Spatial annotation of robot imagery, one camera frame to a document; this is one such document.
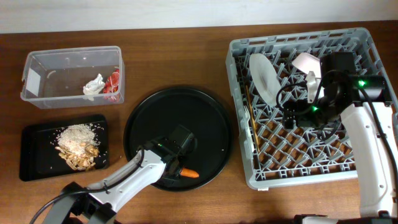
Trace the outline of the orange carrot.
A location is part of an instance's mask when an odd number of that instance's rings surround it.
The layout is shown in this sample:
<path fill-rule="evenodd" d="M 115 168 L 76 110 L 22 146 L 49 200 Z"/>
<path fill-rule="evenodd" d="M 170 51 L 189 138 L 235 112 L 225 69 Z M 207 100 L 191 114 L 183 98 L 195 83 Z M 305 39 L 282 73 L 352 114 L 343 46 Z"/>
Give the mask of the orange carrot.
<path fill-rule="evenodd" d="M 197 173 L 196 171 L 187 169 L 187 168 L 182 168 L 180 171 L 180 175 L 184 176 L 184 177 L 193 178 L 193 179 L 199 178 L 199 176 L 200 176 L 199 173 Z"/>

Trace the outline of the wooden chopstick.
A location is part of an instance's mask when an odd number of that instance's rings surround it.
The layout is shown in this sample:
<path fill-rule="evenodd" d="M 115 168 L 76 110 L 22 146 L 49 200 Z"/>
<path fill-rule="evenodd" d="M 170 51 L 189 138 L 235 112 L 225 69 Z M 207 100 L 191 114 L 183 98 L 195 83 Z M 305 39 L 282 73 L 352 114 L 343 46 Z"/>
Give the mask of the wooden chopstick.
<path fill-rule="evenodd" d="M 257 126 L 256 126 L 256 122 L 254 120 L 254 111 L 253 111 L 252 104 L 251 104 L 252 100 L 251 100 L 248 86 L 245 85 L 244 88 L 245 88 L 247 102 L 248 102 L 248 106 L 249 106 L 249 114 L 250 114 L 250 118 L 251 118 L 252 129 L 253 129 L 254 142 L 256 145 L 257 153 L 260 154 L 261 149 L 259 147 L 259 140 L 258 140 L 258 136 L 257 136 Z"/>

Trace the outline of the grey plate with food scraps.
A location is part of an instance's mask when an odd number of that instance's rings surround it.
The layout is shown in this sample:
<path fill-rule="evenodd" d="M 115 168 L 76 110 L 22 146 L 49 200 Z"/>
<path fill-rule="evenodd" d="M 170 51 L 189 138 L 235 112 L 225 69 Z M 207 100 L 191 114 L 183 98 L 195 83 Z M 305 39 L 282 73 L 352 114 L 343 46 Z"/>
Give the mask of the grey plate with food scraps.
<path fill-rule="evenodd" d="M 267 105 L 275 107 L 281 85 L 271 61 L 263 54 L 252 54 L 249 58 L 249 71 L 260 97 Z"/>

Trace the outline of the white plastic fork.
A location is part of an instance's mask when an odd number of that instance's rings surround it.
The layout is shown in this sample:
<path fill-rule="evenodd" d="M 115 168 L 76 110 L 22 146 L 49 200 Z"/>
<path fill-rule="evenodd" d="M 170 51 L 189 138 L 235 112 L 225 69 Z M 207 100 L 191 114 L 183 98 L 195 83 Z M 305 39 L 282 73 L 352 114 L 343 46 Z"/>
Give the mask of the white plastic fork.
<path fill-rule="evenodd" d="M 249 109 L 247 106 L 244 106 L 244 110 L 245 110 L 245 117 L 248 123 L 248 126 L 253 128 L 252 122 L 251 122 L 251 114 L 249 112 Z"/>

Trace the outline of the pink bowl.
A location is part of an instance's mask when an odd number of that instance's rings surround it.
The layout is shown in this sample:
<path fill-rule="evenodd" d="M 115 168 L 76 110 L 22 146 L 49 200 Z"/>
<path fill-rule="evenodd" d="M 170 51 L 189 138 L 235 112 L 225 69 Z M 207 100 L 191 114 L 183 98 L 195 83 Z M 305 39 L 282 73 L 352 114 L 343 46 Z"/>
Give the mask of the pink bowl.
<path fill-rule="evenodd" d="M 303 52 L 299 54 L 292 61 L 292 65 L 306 75 L 308 75 L 310 72 L 313 72 L 316 78 L 322 77 L 320 70 L 320 59 L 309 53 Z"/>

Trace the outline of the red snack wrapper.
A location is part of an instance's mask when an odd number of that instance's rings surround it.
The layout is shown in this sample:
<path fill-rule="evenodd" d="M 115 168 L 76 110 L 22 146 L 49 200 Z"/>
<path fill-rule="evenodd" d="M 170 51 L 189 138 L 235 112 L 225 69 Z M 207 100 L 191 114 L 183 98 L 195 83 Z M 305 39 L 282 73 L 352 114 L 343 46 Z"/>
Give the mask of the red snack wrapper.
<path fill-rule="evenodd" d="M 115 71 L 107 78 L 105 82 L 105 86 L 103 89 L 104 94 L 108 93 L 116 93 L 119 89 L 119 69 L 115 69 Z M 113 103 L 117 103 L 119 101 L 120 95 L 119 93 L 112 96 L 105 96 L 104 99 Z"/>

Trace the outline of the brown walnut piece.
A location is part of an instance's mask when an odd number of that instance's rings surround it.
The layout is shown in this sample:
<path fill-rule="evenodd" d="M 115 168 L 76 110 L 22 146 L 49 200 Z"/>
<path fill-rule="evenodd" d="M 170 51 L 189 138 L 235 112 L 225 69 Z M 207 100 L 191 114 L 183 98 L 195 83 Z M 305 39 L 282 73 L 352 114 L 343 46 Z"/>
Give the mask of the brown walnut piece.
<path fill-rule="evenodd" d="M 97 148 L 97 147 L 95 147 L 94 145 L 87 145 L 86 147 L 85 147 L 85 151 L 88 153 L 88 154 L 90 154 L 91 156 L 93 156 L 93 157 L 98 157 L 98 155 L 99 155 L 99 149 Z"/>

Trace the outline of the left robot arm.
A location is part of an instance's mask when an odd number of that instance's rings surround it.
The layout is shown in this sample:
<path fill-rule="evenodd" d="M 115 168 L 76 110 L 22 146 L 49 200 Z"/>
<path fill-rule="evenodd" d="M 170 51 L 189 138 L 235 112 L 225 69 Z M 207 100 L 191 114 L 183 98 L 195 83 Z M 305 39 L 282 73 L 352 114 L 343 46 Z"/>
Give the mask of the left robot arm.
<path fill-rule="evenodd" d="M 31 219 L 35 223 L 50 207 L 44 223 L 70 223 L 70 214 L 84 215 L 89 223 L 114 223 L 117 212 L 143 188 L 165 175 L 180 175 L 180 157 L 190 140 L 151 140 L 138 147 L 134 159 L 107 178 L 82 187 L 72 182 L 47 202 Z"/>

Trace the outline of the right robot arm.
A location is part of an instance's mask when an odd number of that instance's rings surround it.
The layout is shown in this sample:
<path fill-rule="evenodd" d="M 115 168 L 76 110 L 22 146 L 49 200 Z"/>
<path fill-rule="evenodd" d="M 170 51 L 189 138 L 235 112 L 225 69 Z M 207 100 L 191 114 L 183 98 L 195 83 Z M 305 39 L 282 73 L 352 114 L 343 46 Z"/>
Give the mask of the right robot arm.
<path fill-rule="evenodd" d="M 312 101 L 278 104 L 283 123 L 322 130 L 340 120 L 354 154 L 360 190 L 360 217 L 345 223 L 397 223 L 397 142 L 386 79 L 330 71 Z"/>

